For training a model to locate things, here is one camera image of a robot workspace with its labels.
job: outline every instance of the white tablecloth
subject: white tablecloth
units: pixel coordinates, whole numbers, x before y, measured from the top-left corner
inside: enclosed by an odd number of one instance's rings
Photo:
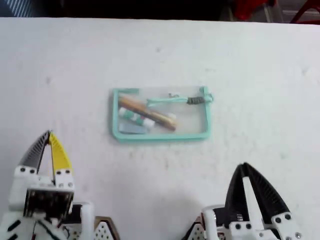
[[[278,190],[307,239],[320,215],[320,27],[204,21],[0,19],[0,210],[29,145],[54,130],[75,198],[122,239],[179,240],[223,204],[237,164]],[[120,144],[115,87],[206,85],[212,136]]]

